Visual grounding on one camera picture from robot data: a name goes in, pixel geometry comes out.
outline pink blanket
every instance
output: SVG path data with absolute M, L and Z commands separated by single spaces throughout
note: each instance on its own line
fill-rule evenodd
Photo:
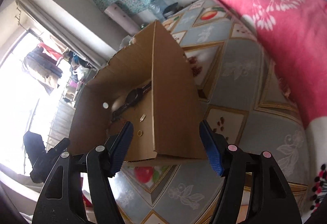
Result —
M 327 116 L 327 0 L 220 0 L 234 9 L 276 63 L 306 128 Z

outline gray curtain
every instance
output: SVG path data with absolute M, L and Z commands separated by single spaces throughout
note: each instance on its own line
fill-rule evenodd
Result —
M 97 70 L 106 66 L 107 61 L 98 55 L 94 50 L 81 42 L 78 38 L 72 35 L 67 29 L 62 27 L 57 21 L 51 18 L 39 6 L 30 0 L 17 0 L 19 9 L 24 11 L 29 17 L 41 24 L 54 37 L 60 40 L 80 58 L 88 61 Z

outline printed red apple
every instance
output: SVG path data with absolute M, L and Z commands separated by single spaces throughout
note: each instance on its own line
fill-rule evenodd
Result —
M 140 183 L 147 183 L 153 176 L 153 167 L 135 167 L 134 175 Z
M 208 11 L 202 14 L 201 20 L 209 20 L 217 15 L 218 11 Z

